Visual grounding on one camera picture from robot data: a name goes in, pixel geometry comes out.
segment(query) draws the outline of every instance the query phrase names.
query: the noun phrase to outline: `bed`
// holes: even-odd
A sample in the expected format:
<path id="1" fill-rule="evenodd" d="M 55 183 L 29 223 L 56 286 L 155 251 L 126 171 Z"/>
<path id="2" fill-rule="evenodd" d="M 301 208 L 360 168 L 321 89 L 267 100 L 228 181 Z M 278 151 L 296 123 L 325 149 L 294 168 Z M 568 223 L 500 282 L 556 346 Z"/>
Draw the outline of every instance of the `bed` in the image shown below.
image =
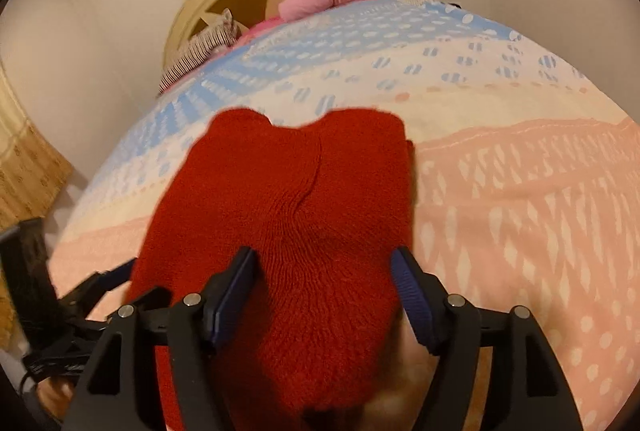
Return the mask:
<path id="1" fill-rule="evenodd" d="M 189 148 L 234 106 L 283 126 L 350 106 L 398 115 L 415 144 L 423 269 L 476 306 L 529 306 L 585 429 L 610 424 L 640 378 L 640 130 L 559 56 L 434 0 L 355 2 L 276 27 L 161 96 L 79 201 L 50 261 L 60 294 L 136 255 Z M 367 405 L 363 430 L 385 419 L 410 429 L 420 406 L 433 361 L 406 321 L 400 338 L 395 380 Z"/>

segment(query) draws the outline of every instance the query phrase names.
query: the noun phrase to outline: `patterned curtain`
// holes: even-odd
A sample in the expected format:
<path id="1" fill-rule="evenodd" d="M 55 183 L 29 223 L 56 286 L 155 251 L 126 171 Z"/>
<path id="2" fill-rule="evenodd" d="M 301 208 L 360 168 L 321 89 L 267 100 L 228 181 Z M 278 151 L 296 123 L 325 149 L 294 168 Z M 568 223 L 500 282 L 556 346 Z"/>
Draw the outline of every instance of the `patterned curtain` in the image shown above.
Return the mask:
<path id="1" fill-rule="evenodd" d="M 46 215 L 71 172 L 71 164 L 25 115 L 0 63 L 0 231 Z M 0 348 L 7 347 L 13 327 L 0 270 Z"/>

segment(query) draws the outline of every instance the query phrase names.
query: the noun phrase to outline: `red knit fabric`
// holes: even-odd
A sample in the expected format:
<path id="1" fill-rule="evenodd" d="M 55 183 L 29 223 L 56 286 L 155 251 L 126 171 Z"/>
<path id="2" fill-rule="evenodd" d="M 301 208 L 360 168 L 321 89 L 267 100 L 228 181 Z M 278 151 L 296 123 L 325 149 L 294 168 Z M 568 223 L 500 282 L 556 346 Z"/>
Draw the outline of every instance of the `red knit fabric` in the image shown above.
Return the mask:
<path id="1" fill-rule="evenodd" d="M 128 299 L 200 291 L 238 247 L 260 257 L 234 340 L 212 376 L 238 431 L 306 430 L 305 410 L 364 403 L 398 298 L 389 258 L 410 242 L 410 143 L 391 114 L 328 113 L 299 129 L 217 115 L 158 205 Z M 167 424 L 182 429 L 168 352 Z"/>

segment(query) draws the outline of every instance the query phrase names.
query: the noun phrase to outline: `mattress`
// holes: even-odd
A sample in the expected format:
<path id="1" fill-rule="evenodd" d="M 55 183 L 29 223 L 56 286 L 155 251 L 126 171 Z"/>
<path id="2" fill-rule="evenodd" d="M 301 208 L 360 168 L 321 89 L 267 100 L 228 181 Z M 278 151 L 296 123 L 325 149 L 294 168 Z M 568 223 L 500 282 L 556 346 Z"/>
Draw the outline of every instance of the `mattress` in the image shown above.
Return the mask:
<path id="1" fill-rule="evenodd" d="M 189 148 L 234 106 L 283 126 L 353 106 L 398 115 L 415 144 L 413 251 L 422 268 L 476 306 L 530 307 L 585 429 L 610 423 L 640 378 L 638 126 L 559 56 L 434 0 L 334 8 L 277 27 L 173 87 L 79 201 L 50 261 L 60 294 L 136 255 Z M 94 316 L 121 296 L 107 296 Z M 434 361 L 406 320 L 397 344 L 360 429 L 410 429 L 417 414 Z M 484 353 L 468 429 L 478 426 L 489 362 Z"/>

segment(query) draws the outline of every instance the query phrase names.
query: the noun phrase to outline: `striped pillow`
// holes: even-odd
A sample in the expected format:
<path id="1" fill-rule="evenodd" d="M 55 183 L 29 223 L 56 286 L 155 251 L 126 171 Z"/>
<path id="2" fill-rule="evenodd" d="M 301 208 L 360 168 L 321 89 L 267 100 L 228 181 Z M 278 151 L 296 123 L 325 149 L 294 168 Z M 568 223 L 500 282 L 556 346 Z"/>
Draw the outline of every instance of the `striped pillow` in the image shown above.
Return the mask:
<path id="1" fill-rule="evenodd" d="M 232 46 L 237 32 L 231 12 L 226 8 L 217 23 L 210 24 L 178 49 L 162 73 L 158 95 L 164 94 L 178 79 L 202 65 L 216 47 Z"/>

